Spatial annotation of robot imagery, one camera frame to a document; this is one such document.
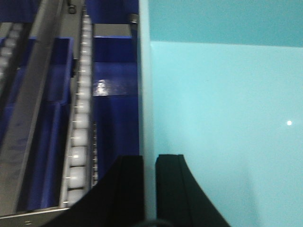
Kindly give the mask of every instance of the black cable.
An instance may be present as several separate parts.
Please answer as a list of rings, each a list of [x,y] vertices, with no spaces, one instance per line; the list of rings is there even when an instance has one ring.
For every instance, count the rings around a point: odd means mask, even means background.
[[[162,219],[140,222],[132,227],[153,227],[153,226],[174,227],[173,224],[171,224],[169,221]]]

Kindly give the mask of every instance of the screw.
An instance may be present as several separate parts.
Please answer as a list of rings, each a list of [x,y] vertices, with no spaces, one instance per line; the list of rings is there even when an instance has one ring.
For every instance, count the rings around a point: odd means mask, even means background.
[[[32,222],[30,220],[27,220],[27,221],[24,222],[24,225],[26,225],[26,226],[29,226],[31,224],[32,224]]]

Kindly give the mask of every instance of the blue tray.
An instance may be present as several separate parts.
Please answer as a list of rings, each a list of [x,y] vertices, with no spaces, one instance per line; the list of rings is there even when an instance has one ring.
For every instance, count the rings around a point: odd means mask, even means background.
[[[0,0],[0,22],[33,22],[38,7],[38,0]]]
[[[96,37],[94,118],[102,178],[119,155],[139,154],[137,63],[130,37]],[[98,92],[103,84],[105,91]]]
[[[33,174],[26,210],[43,209],[58,204],[60,169],[65,151],[68,113],[59,103],[46,104],[34,136]]]
[[[87,0],[94,24],[128,24],[128,15],[138,14],[138,0]]]

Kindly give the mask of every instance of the metal frame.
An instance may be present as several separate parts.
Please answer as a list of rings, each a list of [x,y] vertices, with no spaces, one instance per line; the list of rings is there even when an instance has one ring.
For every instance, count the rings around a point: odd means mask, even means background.
[[[2,227],[20,227],[30,226],[39,227],[50,220],[54,219],[58,215],[66,211],[67,208],[63,209],[47,209],[26,214],[10,215],[0,218],[0,226]]]
[[[62,0],[43,0],[37,39],[0,153],[0,216],[16,213],[44,93]]]

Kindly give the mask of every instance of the metal rail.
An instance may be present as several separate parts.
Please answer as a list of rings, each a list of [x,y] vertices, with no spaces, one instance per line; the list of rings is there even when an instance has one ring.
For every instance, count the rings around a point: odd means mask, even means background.
[[[62,0],[43,0],[37,15],[42,20],[34,23],[39,27],[37,39],[1,147],[0,216],[17,209],[61,9]]]
[[[92,100],[92,75],[93,75],[93,59],[92,59],[92,44],[93,44],[93,28],[90,21],[89,16],[86,14],[85,6],[82,9],[82,24],[80,30],[80,59],[78,70],[75,75],[75,80],[77,81],[76,84],[76,92],[71,97],[71,114],[70,114],[70,121],[69,121],[69,128],[67,133],[67,142],[66,142],[66,149],[65,149],[65,157],[64,157],[64,168],[62,174],[62,185],[61,185],[61,195],[60,195],[60,202],[59,207],[65,208],[70,207],[73,203],[80,199],[85,193],[87,193],[92,186],[94,185],[94,178],[93,175],[96,175],[97,165],[95,164],[95,160],[97,158],[93,154],[94,146],[94,131],[93,131],[93,100]],[[81,89],[86,88],[85,91],[87,92],[87,96],[83,97]],[[86,111],[82,111],[89,117],[88,126],[85,127],[76,127],[77,124],[76,115],[79,114],[80,106],[77,106],[78,101],[86,101],[89,104],[89,107]],[[75,145],[73,140],[74,134],[77,130],[82,130],[87,133],[88,141],[86,144],[82,145]],[[72,149],[76,147],[85,147],[86,148],[86,162],[81,165],[73,166],[71,165],[71,158],[72,158]],[[69,181],[72,180],[71,170],[75,167],[81,166],[85,169],[85,183],[82,186],[77,188],[70,187]],[[69,200],[69,194],[78,191],[77,199],[74,201]]]

